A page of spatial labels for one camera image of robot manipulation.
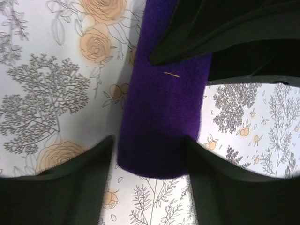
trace floral tablecloth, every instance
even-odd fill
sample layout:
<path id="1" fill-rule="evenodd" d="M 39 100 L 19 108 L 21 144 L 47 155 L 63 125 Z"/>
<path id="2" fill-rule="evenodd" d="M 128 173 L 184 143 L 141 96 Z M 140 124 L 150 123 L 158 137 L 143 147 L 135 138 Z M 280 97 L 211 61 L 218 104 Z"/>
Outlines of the floral tablecloth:
<path id="1" fill-rule="evenodd" d="M 144 0 L 0 0 L 1 176 L 35 175 L 118 135 L 144 7 Z M 299 91 L 207 87 L 198 142 L 249 170 L 295 175 Z M 99 204 L 100 225 L 197 224 L 188 177 L 138 177 L 115 157 Z"/>

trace yellow stitch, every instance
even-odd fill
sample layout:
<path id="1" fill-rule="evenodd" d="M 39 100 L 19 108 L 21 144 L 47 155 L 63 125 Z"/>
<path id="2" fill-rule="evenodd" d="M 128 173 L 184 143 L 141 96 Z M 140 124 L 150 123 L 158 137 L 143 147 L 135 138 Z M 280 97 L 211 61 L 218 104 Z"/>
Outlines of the yellow stitch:
<path id="1" fill-rule="evenodd" d="M 172 73 L 168 73 L 168 72 L 164 72 L 164 74 L 169 74 L 169 75 L 172 75 L 172 76 L 175 76 L 175 77 L 179 77 L 178 75 L 175 75 L 175 74 L 172 74 Z"/>

